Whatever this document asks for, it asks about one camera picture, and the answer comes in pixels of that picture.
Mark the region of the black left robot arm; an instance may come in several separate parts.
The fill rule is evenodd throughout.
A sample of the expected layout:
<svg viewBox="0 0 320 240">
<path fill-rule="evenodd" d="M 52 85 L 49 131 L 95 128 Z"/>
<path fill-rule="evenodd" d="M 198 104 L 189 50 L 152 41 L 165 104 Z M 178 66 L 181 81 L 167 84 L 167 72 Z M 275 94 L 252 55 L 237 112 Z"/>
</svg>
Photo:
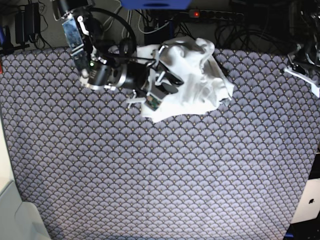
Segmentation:
<svg viewBox="0 0 320 240">
<path fill-rule="evenodd" d="M 320 2 L 294 0 L 289 8 L 289 27 L 295 47 L 288 53 L 292 69 L 302 75 L 320 71 Z"/>
</svg>

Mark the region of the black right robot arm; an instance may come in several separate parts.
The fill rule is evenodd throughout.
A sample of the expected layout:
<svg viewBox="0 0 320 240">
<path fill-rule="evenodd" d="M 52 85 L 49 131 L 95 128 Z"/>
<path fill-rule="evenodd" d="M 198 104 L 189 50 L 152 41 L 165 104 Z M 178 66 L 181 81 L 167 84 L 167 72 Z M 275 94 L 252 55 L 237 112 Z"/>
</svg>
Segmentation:
<svg viewBox="0 0 320 240">
<path fill-rule="evenodd" d="M 161 96 L 177 93 L 183 81 L 160 62 L 162 49 L 150 57 L 137 56 L 137 39 L 131 26 L 119 15 L 94 6 L 92 0 L 54 0 L 53 15 L 62 28 L 71 57 L 80 74 L 81 85 L 92 89 L 132 90 L 138 97 L 152 93 Z M 117 47 L 103 39 L 103 26 L 93 14 L 117 20 L 128 32 Z"/>
</svg>

